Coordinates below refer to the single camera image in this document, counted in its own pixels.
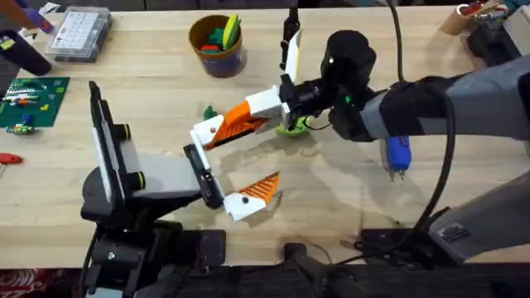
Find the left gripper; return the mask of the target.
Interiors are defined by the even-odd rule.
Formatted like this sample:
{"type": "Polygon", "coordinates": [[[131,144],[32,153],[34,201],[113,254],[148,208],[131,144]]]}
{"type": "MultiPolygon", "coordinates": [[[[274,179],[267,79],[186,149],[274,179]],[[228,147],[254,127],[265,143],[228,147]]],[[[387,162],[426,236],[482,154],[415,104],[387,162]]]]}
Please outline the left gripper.
{"type": "MultiPolygon", "coordinates": [[[[224,116],[217,115],[195,124],[190,130],[193,143],[210,144],[223,123],[224,116]]],[[[267,208],[277,193],[279,171],[224,197],[192,144],[184,147],[182,157],[139,153],[131,141],[117,150],[99,139],[94,142],[98,166],[84,181],[80,215],[105,228],[146,230],[199,199],[211,209],[224,203],[225,212],[237,222],[267,208]]]]}

